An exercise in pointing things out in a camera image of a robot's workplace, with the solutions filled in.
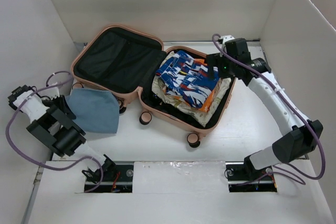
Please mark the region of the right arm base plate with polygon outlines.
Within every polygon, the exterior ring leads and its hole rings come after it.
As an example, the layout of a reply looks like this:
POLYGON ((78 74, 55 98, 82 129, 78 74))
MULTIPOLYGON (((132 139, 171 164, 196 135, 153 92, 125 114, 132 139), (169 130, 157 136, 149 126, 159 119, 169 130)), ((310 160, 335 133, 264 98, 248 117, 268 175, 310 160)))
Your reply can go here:
POLYGON ((230 193, 277 192, 273 169, 269 166, 249 173, 243 162, 226 162, 224 176, 230 193))

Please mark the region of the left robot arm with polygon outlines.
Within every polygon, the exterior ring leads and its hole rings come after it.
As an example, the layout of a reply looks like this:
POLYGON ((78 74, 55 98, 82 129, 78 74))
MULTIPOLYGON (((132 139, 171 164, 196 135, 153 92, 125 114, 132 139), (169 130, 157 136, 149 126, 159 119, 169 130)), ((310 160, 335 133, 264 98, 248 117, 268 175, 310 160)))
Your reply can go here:
POLYGON ((97 165, 88 164, 82 171, 88 181, 112 180, 118 174, 115 162, 91 148, 85 138, 87 132, 117 131, 119 104, 111 93, 76 89, 65 96, 53 87, 50 94, 40 95, 38 90, 24 85, 11 92, 8 103, 16 113, 28 116, 27 131, 54 154, 96 160, 97 165))

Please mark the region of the cream green printed jacket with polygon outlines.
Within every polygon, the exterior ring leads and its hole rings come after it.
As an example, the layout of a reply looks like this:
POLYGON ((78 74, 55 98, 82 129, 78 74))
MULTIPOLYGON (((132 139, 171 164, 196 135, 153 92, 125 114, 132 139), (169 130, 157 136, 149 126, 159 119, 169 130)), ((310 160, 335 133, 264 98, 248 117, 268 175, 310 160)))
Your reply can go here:
POLYGON ((156 71, 152 92, 163 103, 191 116, 206 126, 222 102, 231 78, 209 78, 205 59, 172 51, 156 71))

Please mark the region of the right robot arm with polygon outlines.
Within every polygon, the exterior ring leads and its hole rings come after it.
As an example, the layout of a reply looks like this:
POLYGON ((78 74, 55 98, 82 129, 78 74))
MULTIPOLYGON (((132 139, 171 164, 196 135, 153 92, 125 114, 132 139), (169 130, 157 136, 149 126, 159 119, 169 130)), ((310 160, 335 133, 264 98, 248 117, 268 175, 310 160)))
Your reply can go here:
POLYGON ((291 166, 293 160, 316 148, 321 156, 319 175, 311 176, 302 171, 299 174, 313 180, 322 178, 326 169, 326 159, 320 142, 323 131, 321 122, 310 120, 294 105, 264 59, 251 58, 246 39, 230 39, 228 36, 214 34, 212 42, 219 52, 207 56, 209 68, 217 67, 223 77, 241 80, 262 101, 282 135, 268 148, 245 157, 243 173, 247 182, 262 179, 261 171, 277 164, 291 166))

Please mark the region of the pink suitcase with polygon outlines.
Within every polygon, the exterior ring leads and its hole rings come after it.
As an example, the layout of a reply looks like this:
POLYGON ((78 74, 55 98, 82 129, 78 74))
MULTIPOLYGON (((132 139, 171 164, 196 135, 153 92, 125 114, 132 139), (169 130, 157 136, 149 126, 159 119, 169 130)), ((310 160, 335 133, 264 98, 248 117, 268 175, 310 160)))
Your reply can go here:
POLYGON ((165 50, 162 40, 155 36, 127 26, 111 25, 86 45, 72 63, 71 71, 81 84, 115 95, 120 113, 133 100, 139 100, 142 106, 141 124, 149 124, 153 117, 165 120, 186 130, 188 144, 196 148, 201 139, 217 127, 229 104, 235 80, 231 78, 219 107, 206 126, 201 126, 191 116, 163 103, 152 92, 152 82, 161 63, 170 52, 179 50, 193 58, 205 59, 206 63, 207 55, 203 52, 184 46, 165 50))

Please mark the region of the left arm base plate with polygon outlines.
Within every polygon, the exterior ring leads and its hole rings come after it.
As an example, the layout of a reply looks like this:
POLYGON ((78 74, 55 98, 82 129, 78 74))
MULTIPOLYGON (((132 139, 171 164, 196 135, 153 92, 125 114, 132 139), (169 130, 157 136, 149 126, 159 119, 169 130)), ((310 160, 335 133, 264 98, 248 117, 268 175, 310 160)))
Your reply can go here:
POLYGON ((134 163, 116 163, 116 171, 106 173, 99 187, 96 188, 97 179, 89 176, 88 170, 82 173, 86 177, 84 191, 89 193, 132 193, 134 163))

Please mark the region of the light blue denim garment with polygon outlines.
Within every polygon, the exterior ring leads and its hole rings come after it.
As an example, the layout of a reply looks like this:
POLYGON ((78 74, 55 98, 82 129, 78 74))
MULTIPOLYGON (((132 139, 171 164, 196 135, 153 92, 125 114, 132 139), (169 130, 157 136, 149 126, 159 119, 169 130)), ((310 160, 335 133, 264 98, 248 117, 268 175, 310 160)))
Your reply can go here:
POLYGON ((85 132, 115 134, 119 125, 119 104, 109 91, 73 89, 66 97, 74 122, 85 132))

